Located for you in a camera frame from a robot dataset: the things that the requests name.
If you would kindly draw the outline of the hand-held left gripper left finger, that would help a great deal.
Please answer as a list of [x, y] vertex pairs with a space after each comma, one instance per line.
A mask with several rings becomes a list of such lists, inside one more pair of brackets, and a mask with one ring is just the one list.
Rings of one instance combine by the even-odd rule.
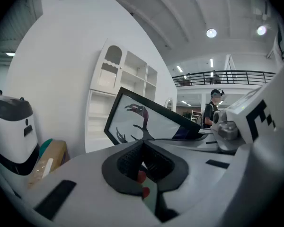
[[34, 213], [38, 227], [155, 227], [160, 221], [141, 197], [121, 194], [102, 176], [102, 163], [131, 144], [121, 144], [72, 158], [38, 181], [27, 192], [35, 208], [62, 180], [76, 186], [52, 220]]

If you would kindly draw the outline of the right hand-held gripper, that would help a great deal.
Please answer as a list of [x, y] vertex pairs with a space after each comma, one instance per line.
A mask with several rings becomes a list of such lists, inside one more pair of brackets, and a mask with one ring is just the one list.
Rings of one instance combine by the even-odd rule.
[[[239, 185], [215, 227], [284, 227], [284, 65], [266, 85], [227, 108], [249, 147]], [[158, 139], [178, 148], [235, 154], [236, 141], [215, 131], [195, 140]]]

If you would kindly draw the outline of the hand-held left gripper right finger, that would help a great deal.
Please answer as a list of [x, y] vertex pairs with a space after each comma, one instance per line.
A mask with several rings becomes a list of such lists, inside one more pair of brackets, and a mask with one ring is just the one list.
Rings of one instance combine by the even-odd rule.
[[228, 155], [145, 141], [143, 164], [157, 185], [155, 227], [220, 227], [229, 202], [219, 198], [219, 181], [231, 161]]

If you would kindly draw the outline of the long black object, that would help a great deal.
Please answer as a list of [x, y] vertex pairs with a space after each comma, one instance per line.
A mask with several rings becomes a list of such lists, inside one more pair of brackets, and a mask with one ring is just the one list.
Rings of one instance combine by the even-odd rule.
[[104, 133], [114, 145], [138, 140], [197, 140], [201, 126], [137, 93], [121, 87]]

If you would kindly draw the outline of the white shelf cabinet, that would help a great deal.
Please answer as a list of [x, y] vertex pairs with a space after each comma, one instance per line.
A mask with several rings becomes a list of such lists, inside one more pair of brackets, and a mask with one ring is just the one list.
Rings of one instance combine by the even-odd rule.
[[[107, 39], [105, 43], [107, 41], [117, 44], [110, 39]], [[133, 91], [150, 100], [155, 99], [156, 93], [157, 71], [129, 50], [127, 50], [124, 66], [122, 67], [121, 81], [118, 91], [110, 93], [102, 90], [97, 84], [101, 51], [92, 75], [86, 108], [85, 151], [87, 153], [113, 145], [104, 133], [104, 127], [121, 87]]]

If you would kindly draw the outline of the person's left hand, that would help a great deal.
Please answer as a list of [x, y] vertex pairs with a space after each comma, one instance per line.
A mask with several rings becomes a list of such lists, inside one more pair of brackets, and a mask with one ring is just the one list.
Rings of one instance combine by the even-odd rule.
[[155, 214], [157, 201], [157, 185], [144, 171], [139, 170], [137, 182], [142, 185], [142, 199], [149, 210]]

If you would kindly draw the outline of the white background shelf rack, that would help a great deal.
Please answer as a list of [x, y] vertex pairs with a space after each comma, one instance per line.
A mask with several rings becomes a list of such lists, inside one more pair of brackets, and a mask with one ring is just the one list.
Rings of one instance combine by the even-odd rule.
[[191, 121], [199, 124], [200, 126], [202, 125], [202, 113], [198, 111], [193, 111], [191, 112]]

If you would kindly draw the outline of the brown cardboard box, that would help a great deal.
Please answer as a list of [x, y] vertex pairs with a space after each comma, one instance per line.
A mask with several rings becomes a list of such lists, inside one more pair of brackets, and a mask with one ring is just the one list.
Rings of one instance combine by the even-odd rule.
[[38, 159], [29, 180], [28, 189], [49, 175], [70, 159], [67, 144], [63, 140], [53, 140], [41, 158]]

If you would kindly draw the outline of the teal round object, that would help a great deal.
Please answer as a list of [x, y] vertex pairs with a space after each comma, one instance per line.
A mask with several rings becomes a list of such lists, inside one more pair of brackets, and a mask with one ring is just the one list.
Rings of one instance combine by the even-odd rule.
[[46, 149], [48, 148], [48, 146], [50, 145], [50, 143], [53, 141], [53, 139], [48, 139], [46, 140], [39, 148], [39, 158], [42, 157], [42, 155], [44, 154], [44, 152], [46, 151]]

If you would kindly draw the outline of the white arched mirror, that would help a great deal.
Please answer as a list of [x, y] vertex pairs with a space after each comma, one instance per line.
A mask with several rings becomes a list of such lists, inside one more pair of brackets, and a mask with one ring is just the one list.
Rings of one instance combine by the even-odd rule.
[[173, 110], [174, 110], [173, 98], [169, 97], [169, 98], [166, 100], [166, 102], [165, 102], [165, 104], [164, 104], [164, 107], [167, 108], [167, 109], [169, 109], [169, 110], [171, 110], [171, 111], [173, 111]]

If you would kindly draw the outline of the black balcony railing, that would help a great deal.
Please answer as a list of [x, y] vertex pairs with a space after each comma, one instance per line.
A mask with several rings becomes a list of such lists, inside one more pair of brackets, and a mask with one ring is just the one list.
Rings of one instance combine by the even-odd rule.
[[275, 76], [274, 72], [254, 70], [218, 70], [198, 73], [188, 73], [174, 76], [176, 87], [198, 85], [254, 85], [267, 84]]

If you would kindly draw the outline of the white and black robot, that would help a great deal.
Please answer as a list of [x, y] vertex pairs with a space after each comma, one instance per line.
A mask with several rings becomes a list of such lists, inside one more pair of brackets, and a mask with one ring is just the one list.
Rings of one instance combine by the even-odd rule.
[[24, 98], [0, 96], [0, 164], [29, 175], [39, 156], [33, 110]]

